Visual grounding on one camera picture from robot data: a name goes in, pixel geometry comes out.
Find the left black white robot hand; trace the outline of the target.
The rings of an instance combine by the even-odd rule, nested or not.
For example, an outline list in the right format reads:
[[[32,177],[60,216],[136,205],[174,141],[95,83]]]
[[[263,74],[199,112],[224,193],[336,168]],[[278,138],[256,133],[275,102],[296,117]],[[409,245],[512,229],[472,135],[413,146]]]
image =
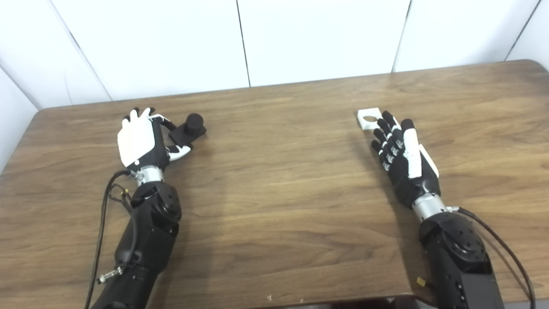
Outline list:
[[[122,164],[133,172],[146,166],[155,166],[162,171],[172,161],[181,159],[192,150],[189,146],[166,146],[162,127],[176,129],[172,121],[161,114],[153,114],[153,108],[133,108],[121,122],[117,135],[118,152]]]

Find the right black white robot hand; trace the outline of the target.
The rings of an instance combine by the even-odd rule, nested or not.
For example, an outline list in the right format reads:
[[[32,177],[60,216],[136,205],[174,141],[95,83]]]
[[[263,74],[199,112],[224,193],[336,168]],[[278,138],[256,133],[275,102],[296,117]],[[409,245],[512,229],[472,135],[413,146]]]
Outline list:
[[[377,120],[371,142],[379,163],[386,171],[397,200],[412,208],[424,195],[441,196],[437,167],[419,143],[414,122],[398,122],[389,111]]]

